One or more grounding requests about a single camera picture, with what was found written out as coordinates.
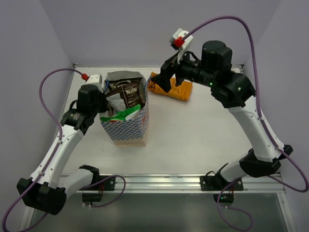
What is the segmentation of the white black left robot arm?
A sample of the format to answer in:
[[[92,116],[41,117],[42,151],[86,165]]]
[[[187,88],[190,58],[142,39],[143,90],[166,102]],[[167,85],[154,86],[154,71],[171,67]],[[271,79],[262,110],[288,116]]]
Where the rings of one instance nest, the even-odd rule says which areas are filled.
[[[89,165],[80,166],[63,181],[60,177],[96,115],[108,109],[101,87],[94,84],[80,87],[78,99],[63,115],[57,137],[43,161],[28,179],[21,178],[17,183],[17,190],[26,206],[57,215],[72,194],[84,187],[91,190],[99,187],[99,169]]]

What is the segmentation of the orange chips bag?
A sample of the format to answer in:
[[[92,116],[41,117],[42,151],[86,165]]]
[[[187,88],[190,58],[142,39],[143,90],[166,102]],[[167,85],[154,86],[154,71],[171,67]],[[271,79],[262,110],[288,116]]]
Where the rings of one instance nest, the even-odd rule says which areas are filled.
[[[189,101],[193,89],[193,83],[183,81],[181,85],[176,86],[176,78],[172,77],[170,79],[170,84],[171,90],[166,93],[159,85],[155,84],[152,80],[149,80],[147,90],[154,94],[171,97],[185,102]]]

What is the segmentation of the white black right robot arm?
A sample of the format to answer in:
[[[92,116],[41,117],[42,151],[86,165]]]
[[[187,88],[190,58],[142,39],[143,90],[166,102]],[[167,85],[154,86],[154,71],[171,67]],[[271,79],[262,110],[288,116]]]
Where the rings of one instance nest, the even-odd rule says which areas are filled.
[[[252,146],[246,156],[221,167],[211,182],[224,190],[246,175],[262,177],[276,173],[280,160],[290,155],[293,148],[283,144],[271,128],[264,129],[269,123],[258,109],[253,85],[246,75],[231,70],[232,50],[221,41],[208,41],[202,46],[201,59],[190,57],[194,53],[187,51],[178,63],[177,55],[173,55],[151,80],[165,92],[171,90],[173,76],[178,86],[188,80],[210,87],[211,95],[234,116]]]

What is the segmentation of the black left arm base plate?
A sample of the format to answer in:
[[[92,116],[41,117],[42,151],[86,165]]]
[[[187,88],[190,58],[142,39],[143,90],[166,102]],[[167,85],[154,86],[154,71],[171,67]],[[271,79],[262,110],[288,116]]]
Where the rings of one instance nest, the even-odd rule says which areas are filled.
[[[82,202],[84,206],[91,208],[100,208],[108,206],[116,201],[116,199],[111,200],[107,203],[97,205],[94,203],[99,203],[103,199],[104,191],[114,191],[115,186],[115,175],[103,175],[98,176],[97,183],[92,183],[91,186],[86,186],[81,188],[82,193]]]

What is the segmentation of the green chips bag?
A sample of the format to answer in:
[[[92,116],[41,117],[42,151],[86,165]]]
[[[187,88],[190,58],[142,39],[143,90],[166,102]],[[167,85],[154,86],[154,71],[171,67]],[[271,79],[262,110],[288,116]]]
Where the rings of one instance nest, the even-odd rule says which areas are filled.
[[[100,117],[102,122],[109,122],[109,121],[128,121],[133,119],[140,113],[141,105],[138,104],[134,107],[127,108],[125,110],[119,111],[115,115],[111,117]]]

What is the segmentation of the blue checkered paper bag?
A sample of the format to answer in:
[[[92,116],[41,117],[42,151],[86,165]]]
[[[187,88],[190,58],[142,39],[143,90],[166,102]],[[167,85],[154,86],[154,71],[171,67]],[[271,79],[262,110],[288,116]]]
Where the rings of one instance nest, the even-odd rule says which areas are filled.
[[[148,83],[140,72],[115,71],[107,73],[104,83],[105,95],[110,91],[132,82],[139,83],[139,92],[143,105],[140,113],[128,121],[101,122],[102,127],[117,146],[146,146],[147,128],[149,122],[149,101],[146,91]],[[99,114],[99,117],[111,117],[116,113],[110,107],[106,113]]]

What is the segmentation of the brown kettle chips bag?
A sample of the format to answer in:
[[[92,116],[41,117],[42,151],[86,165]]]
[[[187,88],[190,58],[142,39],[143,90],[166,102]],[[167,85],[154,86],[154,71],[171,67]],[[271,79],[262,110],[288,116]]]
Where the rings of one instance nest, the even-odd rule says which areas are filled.
[[[139,83],[132,82],[122,86],[124,100],[127,108],[135,107],[136,105],[143,105],[139,92]]]
[[[125,96],[121,87],[118,87],[106,94],[106,99],[114,113],[126,109]]]

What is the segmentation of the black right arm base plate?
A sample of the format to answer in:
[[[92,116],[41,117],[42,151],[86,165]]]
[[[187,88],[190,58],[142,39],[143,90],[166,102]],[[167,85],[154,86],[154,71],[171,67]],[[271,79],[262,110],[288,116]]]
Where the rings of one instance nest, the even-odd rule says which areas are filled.
[[[214,201],[217,202],[217,200],[219,200],[219,205],[222,207],[231,206],[234,202],[235,192],[244,190],[242,179],[238,178],[219,196],[220,192],[229,185],[229,183],[214,171],[209,171],[205,175],[200,176],[199,183],[201,191],[214,192],[212,195]]]

